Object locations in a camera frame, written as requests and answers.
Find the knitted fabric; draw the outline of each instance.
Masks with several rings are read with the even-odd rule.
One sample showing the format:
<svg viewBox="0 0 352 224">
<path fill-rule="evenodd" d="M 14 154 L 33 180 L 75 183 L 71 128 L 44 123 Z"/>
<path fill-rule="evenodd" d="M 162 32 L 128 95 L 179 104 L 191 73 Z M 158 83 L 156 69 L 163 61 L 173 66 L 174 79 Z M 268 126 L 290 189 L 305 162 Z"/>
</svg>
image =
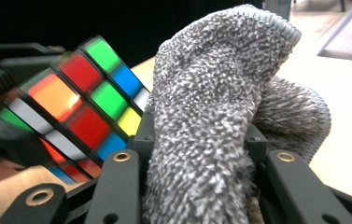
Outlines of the knitted fabric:
<svg viewBox="0 0 352 224">
<path fill-rule="evenodd" d="M 268 149 L 295 152 L 307 162 L 330 134 L 331 114 L 313 90 L 274 77 L 262 92 L 253 123 L 268 140 Z"/>
<path fill-rule="evenodd" d="M 147 107 L 156 139 L 146 221 L 248 223 L 254 165 L 246 129 L 300 36 L 275 14 L 240 6 L 209 14 L 161 45 Z"/>
</svg>

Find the floor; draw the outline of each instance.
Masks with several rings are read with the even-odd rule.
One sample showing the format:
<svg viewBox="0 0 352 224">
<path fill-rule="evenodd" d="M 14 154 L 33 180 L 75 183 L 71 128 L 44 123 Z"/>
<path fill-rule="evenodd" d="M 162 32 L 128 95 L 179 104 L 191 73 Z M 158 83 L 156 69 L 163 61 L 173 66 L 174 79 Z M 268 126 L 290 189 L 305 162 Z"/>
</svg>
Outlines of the floor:
<svg viewBox="0 0 352 224">
<path fill-rule="evenodd" d="M 350 9 L 352 0 L 345 0 L 345 12 L 340 0 L 297 0 L 291 3 L 289 22 L 301 30 L 303 36 L 294 52 L 305 53 Z"/>
</svg>

